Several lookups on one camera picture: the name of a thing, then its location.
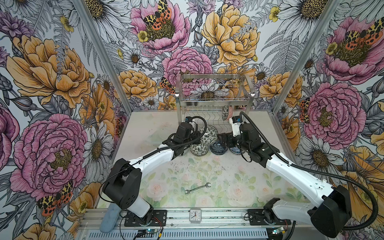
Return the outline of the black floral pattern bowl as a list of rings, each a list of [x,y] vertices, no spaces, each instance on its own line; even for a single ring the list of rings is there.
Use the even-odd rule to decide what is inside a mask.
[[[209,152],[210,148],[207,145],[191,145],[190,146],[190,151],[194,156],[197,157],[202,157],[206,155]]]

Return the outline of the pink rimmed patterned bowl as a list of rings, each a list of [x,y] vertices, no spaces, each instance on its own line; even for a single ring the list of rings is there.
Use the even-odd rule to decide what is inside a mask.
[[[223,106],[222,107],[222,120],[229,121],[233,117],[233,107],[232,106]]]

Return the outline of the green geometric pattern bowl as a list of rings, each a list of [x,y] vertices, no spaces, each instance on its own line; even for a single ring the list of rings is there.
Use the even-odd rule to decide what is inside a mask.
[[[204,135],[200,138],[202,145],[210,146],[218,139],[218,130],[215,126],[208,125]]]

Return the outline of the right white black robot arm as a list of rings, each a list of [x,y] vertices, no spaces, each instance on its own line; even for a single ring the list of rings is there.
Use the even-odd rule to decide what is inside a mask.
[[[334,187],[310,173],[294,167],[294,163],[274,146],[263,143],[259,137],[246,138],[232,133],[225,134],[228,147],[237,147],[247,153],[254,163],[277,174],[299,190],[309,203],[290,203],[272,198],[263,207],[261,218],[274,225],[283,220],[311,224],[320,233],[336,238],[352,216],[348,191],[343,186]]]

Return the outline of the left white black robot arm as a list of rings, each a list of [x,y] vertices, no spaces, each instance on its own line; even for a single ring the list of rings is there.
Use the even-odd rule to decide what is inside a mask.
[[[199,142],[201,137],[202,134],[197,133],[182,141],[174,135],[142,157],[130,161],[119,159],[102,185],[102,193],[122,210],[128,210],[139,218],[150,216],[152,206],[139,196],[142,178],[182,155],[185,149]]]

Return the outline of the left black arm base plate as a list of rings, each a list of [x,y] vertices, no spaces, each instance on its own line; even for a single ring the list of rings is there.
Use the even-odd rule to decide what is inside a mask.
[[[164,227],[167,222],[167,210],[150,210],[144,217],[139,218],[128,211],[125,217],[125,227]]]

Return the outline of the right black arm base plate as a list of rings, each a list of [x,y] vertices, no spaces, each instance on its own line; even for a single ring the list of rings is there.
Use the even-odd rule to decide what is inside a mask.
[[[248,209],[243,219],[249,221],[251,226],[288,226],[292,222],[290,220],[282,220],[270,210],[264,209]]]

